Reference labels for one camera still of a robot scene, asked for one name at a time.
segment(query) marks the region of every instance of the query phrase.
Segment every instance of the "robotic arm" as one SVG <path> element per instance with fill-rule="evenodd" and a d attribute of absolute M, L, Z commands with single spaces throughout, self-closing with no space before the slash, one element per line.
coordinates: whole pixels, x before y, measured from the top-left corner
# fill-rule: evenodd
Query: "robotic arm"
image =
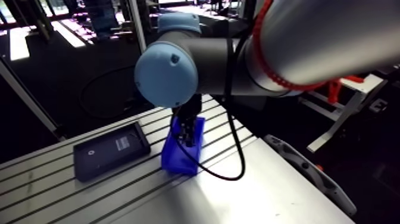
<path fill-rule="evenodd" d="M 201 38 L 199 18 L 165 14 L 163 35 L 142 54 L 135 83 L 154 105 L 178 107 L 195 94 L 224 94 L 228 44 Z M 234 49 L 238 44 L 233 40 Z M 250 36 L 233 74 L 232 95 L 291 95 L 261 68 Z M 260 27 L 263 60 L 281 79 L 312 85 L 400 61 L 400 4 L 387 1 L 274 1 Z"/>

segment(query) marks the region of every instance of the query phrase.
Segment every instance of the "metal pole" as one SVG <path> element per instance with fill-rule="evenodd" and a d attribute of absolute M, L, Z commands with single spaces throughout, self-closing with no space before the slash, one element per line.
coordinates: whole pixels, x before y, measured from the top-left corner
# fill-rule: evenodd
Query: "metal pole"
<path fill-rule="evenodd" d="M 132 14 L 133 22 L 135 23 L 136 35 L 139 41 L 140 52 L 143 54 L 146 50 L 145 35 L 143 34 L 142 22 L 139 16 L 138 3 L 136 0 L 129 0 L 130 12 Z"/>
<path fill-rule="evenodd" d="M 38 119 L 47 127 L 47 129 L 49 129 L 50 132 L 53 133 L 53 135 L 55 135 L 60 141 L 64 140 L 64 137 L 59 137 L 55 134 L 57 129 L 55 122 L 26 90 L 21 81 L 13 74 L 2 58 L 0 58 L 0 75 L 29 107 L 29 109 L 36 115 L 36 117 L 38 117 Z"/>
<path fill-rule="evenodd" d="M 3 15 L 3 13 L 1 13 L 1 11 L 0 11 L 0 19 L 1 19 L 1 21 L 3 21 L 4 24 L 7 24 L 7 20 L 5 19 L 4 15 Z"/>

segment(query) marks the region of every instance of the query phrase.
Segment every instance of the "red cable tie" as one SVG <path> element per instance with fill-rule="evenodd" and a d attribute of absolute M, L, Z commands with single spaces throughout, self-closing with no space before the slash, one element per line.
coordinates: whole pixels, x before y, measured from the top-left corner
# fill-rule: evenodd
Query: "red cable tie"
<path fill-rule="evenodd" d="M 282 77 L 277 75 L 269 64 L 264 60 L 262 48 L 261 48 L 261 28 L 263 26 L 263 21 L 265 15 L 267 14 L 268 10 L 272 5 L 273 0 L 265 0 L 264 5 L 262 6 L 260 13 L 257 16 L 257 19 L 254 24 L 253 28 L 253 47 L 255 52 L 255 58 L 258 64 L 261 66 L 262 71 L 274 82 L 279 84 L 280 86 L 290 89 L 290 90 L 297 90 L 297 91 L 312 91 L 318 87 L 323 86 L 325 83 L 329 83 L 329 96 L 328 102 L 334 104 L 338 101 L 338 96 L 340 89 L 342 88 L 342 83 L 340 79 L 333 79 L 328 82 L 321 82 L 312 85 L 297 85 L 284 80 Z M 351 80 L 357 83 L 363 83 L 364 79 L 355 77 L 355 76 L 348 76 L 345 79 Z"/>

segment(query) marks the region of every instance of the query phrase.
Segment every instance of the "blue object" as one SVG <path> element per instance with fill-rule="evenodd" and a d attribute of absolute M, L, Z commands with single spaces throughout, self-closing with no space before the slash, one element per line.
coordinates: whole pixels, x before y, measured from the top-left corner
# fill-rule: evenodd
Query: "blue object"
<path fill-rule="evenodd" d="M 175 119 L 172 126 L 174 134 L 179 133 L 180 130 L 180 126 L 176 121 L 177 120 Z M 197 117 L 194 134 L 195 145 L 193 147 L 187 147 L 186 144 L 181 143 L 182 147 L 193 158 L 195 158 L 196 161 L 199 161 L 200 158 L 200 150 L 203 143 L 204 123 L 205 119 L 203 117 Z M 171 132 L 168 134 L 164 148 L 162 148 L 161 168 L 173 173 L 182 173 L 192 176 L 197 174 L 197 165 L 182 152 L 175 138 L 171 135 Z"/>
<path fill-rule="evenodd" d="M 158 17 L 158 33 L 190 30 L 201 33 L 199 16 L 191 13 L 166 13 Z"/>
<path fill-rule="evenodd" d="M 177 107 L 196 92 L 197 68 L 192 58 L 178 46 L 156 42 L 137 61 L 135 84 L 152 104 Z"/>

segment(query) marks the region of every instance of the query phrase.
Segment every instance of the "metal frame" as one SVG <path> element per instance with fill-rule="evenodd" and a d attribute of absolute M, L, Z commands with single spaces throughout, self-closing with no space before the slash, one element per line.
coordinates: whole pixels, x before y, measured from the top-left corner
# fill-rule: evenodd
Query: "metal frame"
<path fill-rule="evenodd" d="M 10 85 L 14 92 L 22 99 L 22 101 L 29 107 L 36 117 L 50 130 L 50 132 L 60 141 L 65 140 L 64 137 L 57 136 L 55 131 L 57 129 L 56 123 L 51 117 L 42 109 L 42 107 L 32 97 L 31 93 L 23 86 L 17 76 L 13 74 L 11 69 L 6 65 L 4 60 L 0 58 L 0 75 Z"/>
<path fill-rule="evenodd" d="M 0 19 L 3 22 L 3 24 L 7 24 L 8 23 L 1 11 L 0 11 Z"/>
<path fill-rule="evenodd" d="M 315 141 L 307 146 L 307 148 L 313 153 L 332 138 L 332 136 L 338 131 L 338 129 L 347 120 L 347 118 L 355 113 L 360 112 L 365 107 L 365 105 L 367 105 L 381 90 L 381 88 L 384 87 L 384 85 L 387 83 L 387 80 L 383 80 L 373 74 L 368 75 L 364 79 L 364 83 L 355 83 L 346 79 L 341 79 L 340 81 L 347 88 L 354 90 L 355 94 L 346 105 L 342 105 L 338 102 L 332 104 L 332 106 L 336 107 L 336 110 L 333 112 L 327 111 L 326 109 L 307 99 L 301 97 L 299 98 L 302 104 L 335 122 L 327 132 L 322 134 L 319 138 L 317 138 Z M 322 101 L 327 102 L 327 97 L 317 92 L 309 92 L 309 94 Z"/>
<path fill-rule="evenodd" d="M 135 23 L 136 35 L 139 41 L 140 52 L 143 54 L 146 50 L 146 40 L 145 35 L 143 34 L 142 21 L 140 20 L 138 3 L 136 0 L 128 0 L 130 13 L 132 15 L 133 22 Z"/>

